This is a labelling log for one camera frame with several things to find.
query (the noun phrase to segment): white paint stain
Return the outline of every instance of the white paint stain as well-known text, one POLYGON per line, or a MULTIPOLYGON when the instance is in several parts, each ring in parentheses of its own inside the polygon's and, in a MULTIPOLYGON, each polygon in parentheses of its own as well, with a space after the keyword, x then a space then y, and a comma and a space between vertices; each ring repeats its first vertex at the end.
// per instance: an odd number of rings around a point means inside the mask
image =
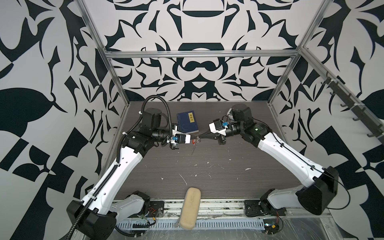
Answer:
POLYGON ((179 174, 180 177, 184 180, 185 184, 188 186, 187 182, 185 181, 185 179, 183 178, 183 176, 181 176, 181 174, 179 174))

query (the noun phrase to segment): black and white patterned wall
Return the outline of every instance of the black and white patterned wall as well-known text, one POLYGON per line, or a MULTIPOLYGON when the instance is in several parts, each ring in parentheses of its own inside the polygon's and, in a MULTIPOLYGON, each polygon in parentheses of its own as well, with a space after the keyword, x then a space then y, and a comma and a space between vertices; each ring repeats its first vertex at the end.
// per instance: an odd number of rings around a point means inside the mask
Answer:
MULTIPOLYGON (((379 118, 384 119, 384 2, 335 0, 308 44, 312 51, 379 118)), ((350 205, 331 210, 344 237, 384 237, 384 146, 323 79, 301 58, 273 103, 289 144, 306 157, 340 173, 350 205)), ((339 187, 329 207, 347 204, 339 187)))
POLYGON ((60 239, 124 103, 72 0, 0 3, 1 239, 60 239))
POLYGON ((134 58, 113 65, 131 101, 268 100, 289 57, 134 58))
MULTIPOLYGON (((86 0, 109 51, 296 49, 321 0, 86 0)), ((114 59, 129 100, 268 100, 288 57, 114 59)))

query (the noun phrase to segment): cable tie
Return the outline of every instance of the cable tie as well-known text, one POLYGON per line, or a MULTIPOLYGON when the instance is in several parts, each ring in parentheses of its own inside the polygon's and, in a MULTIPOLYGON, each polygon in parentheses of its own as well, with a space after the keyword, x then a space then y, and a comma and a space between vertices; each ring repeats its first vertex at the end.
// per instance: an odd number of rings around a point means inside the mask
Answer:
POLYGON ((354 103, 353 106, 350 108, 350 110, 351 110, 352 108, 354 108, 355 106, 357 106, 357 105, 365 105, 365 104, 364 104, 364 103, 354 103))

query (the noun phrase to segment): beige sponge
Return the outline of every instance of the beige sponge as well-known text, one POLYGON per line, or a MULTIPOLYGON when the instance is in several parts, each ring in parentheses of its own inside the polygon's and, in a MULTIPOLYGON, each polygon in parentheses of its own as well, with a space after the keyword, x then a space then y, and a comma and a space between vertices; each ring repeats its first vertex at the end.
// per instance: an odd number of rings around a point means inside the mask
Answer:
POLYGON ((191 230, 195 227, 197 213, 200 207, 201 192, 199 189, 191 187, 185 195, 183 208, 179 220, 180 227, 191 230))

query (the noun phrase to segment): wire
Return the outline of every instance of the wire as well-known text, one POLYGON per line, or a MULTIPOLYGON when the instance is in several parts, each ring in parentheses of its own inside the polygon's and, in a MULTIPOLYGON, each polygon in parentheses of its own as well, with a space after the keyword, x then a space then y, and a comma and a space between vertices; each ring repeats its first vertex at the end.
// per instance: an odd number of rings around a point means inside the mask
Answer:
POLYGON ((283 230, 283 227, 284 227, 284 222, 283 222, 283 220, 282 220, 282 218, 277 214, 277 222, 279 221, 279 219, 281 220, 281 228, 278 230, 278 232, 281 232, 282 230, 283 230))
POLYGON ((150 227, 150 226, 152 226, 152 225, 155 225, 156 224, 156 219, 155 218, 153 218, 153 223, 150 223, 150 224, 147 224, 147 225, 140 225, 140 224, 132 224, 132 226, 139 226, 139 227, 150 227))
POLYGON ((167 138, 164 138, 164 140, 161 142, 161 147, 165 147, 167 145, 167 138))
MULTIPOLYGON (((140 225, 140 224, 132 224, 132 226, 138 226, 138 227, 141 227, 141 228, 149 228, 150 226, 152 226, 152 225, 155 225, 156 224, 156 219, 155 218, 153 218, 153 223, 151 223, 151 224, 147 224, 147 225, 140 225)), ((144 235, 144 233, 146 233, 146 231, 145 232, 143 232, 142 234, 140 234, 140 235, 138 235, 137 233, 136 234, 133 234, 133 233, 127 233, 127 232, 124 232, 123 230, 121 230, 121 229, 119 229, 119 227, 116 225, 115 226, 115 229, 117 230, 117 232, 119 233, 119 234, 122 234, 122 235, 124 235, 124 236, 126 236, 126 237, 141 237, 141 236, 143 236, 144 235)))
POLYGON ((265 216, 266 213, 265 212, 262 212, 260 214, 256 214, 256 215, 248 215, 247 217, 258 217, 258 216, 265 216))
POLYGON ((127 232, 124 232, 123 230, 121 230, 121 229, 119 229, 117 226, 115 226, 115 229, 116 229, 116 231, 119 233, 119 234, 121 234, 121 235, 124 235, 124 236, 126 236, 126 237, 141 237, 141 236, 143 236, 144 235, 144 233, 142 233, 142 234, 140 234, 140 235, 138 235, 138 234, 133 234, 133 233, 127 233, 127 232))
POLYGON ((149 211, 152 211, 152 210, 153 210, 153 211, 151 212, 151 214, 153 214, 154 212, 156 212, 156 209, 154 209, 153 207, 148 208, 148 210, 149 210, 149 211))
MULTIPOLYGON (((265 122, 260 121, 260 120, 255 119, 255 118, 254 118, 254 120, 264 123, 264 124, 271 130, 271 128, 270 128, 270 127, 268 126, 268 124, 266 124, 265 122)), ((346 207, 349 206, 349 204, 351 203, 351 195, 350 195, 348 189, 347 189, 341 182, 339 182, 339 181, 336 180, 334 177, 332 177, 332 176, 330 176, 330 175, 328 175, 328 174, 326 174, 326 173, 324 173, 324 172, 318 170, 318 169, 315 168, 313 165, 311 165, 311 164, 307 163, 306 161, 304 161, 304 160, 303 160, 301 157, 299 157, 296 153, 294 153, 294 152, 291 151, 289 148, 287 148, 287 147, 284 145, 284 143, 279 142, 279 140, 277 140, 277 138, 276 138, 274 132, 272 132, 272 135, 273 135, 273 137, 276 139, 277 143, 280 144, 280 147, 284 147, 285 149, 287 149, 288 151, 290 151, 292 154, 294 154, 295 156, 297 156, 301 161, 303 161, 306 165, 310 166, 311 169, 314 169, 314 170, 320 172, 321 174, 324 174, 324 175, 330 177, 331 179, 333 179, 334 181, 338 182, 338 184, 340 184, 340 185, 345 189, 345 191, 347 191, 347 194, 348 194, 348 203, 347 203, 347 205, 345 205, 344 207, 341 207, 341 208, 330 208, 330 207, 327 207, 327 209, 332 209, 332 210, 342 210, 342 209, 344 209, 344 208, 346 208, 346 207)))
MULTIPOLYGON (((151 99, 160 99, 165 107, 166 107, 166 110, 167 110, 167 115, 168 115, 168 126, 169 126, 169 135, 172 136, 172 121, 171 121, 171 117, 170 117, 170 110, 169 110, 169 106, 167 104, 167 102, 164 100, 164 98, 158 96, 158 95, 150 95, 149 97, 147 97, 143 104, 141 105, 141 112, 144 112, 144 109, 145 109, 145 105, 147 104, 147 102, 151 99)), ((123 134, 123 136, 120 138, 120 141, 118 143, 118 146, 116 148, 116 162, 117 163, 120 163, 120 153, 121 153, 121 145, 125 139, 125 137, 130 134, 132 132, 133 129, 135 129, 139 123, 141 122, 141 119, 142 119, 142 114, 140 114, 139 116, 139 119, 136 121, 136 123, 131 127, 131 129, 129 129, 129 131, 125 134, 123 134)), ((85 211, 88 209, 88 207, 91 205, 92 201, 94 201, 96 198, 97 198, 97 195, 99 194, 99 192, 101 191, 101 189, 104 187, 104 185, 107 183, 107 181, 111 178, 111 176, 113 175, 113 173, 116 171, 117 167, 119 165, 115 165, 113 166, 113 168, 111 169, 111 171, 108 173, 108 175, 105 177, 105 179, 101 182, 101 184, 99 185, 99 187, 97 187, 97 189, 92 193, 92 196, 94 198, 90 198, 88 200, 88 202, 85 204, 85 206, 80 210, 79 214, 77 215, 75 221, 73 222, 70 230, 68 231, 65 239, 66 240, 70 240, 72 238, 72 235, 76 229, 76 226, 77 224, 79 223, 79 221, 81 220, 81 218, 83 217, 85 211)))
POLYGON ((227 115, 224 115, 221 117, 221 120, 224 121, 224 117, 227 117, 227 119, 225 120, 226 122, 228 122, 228 118, 229 118, 229 115, 233 116, 233 114, 227 114, 227 115))

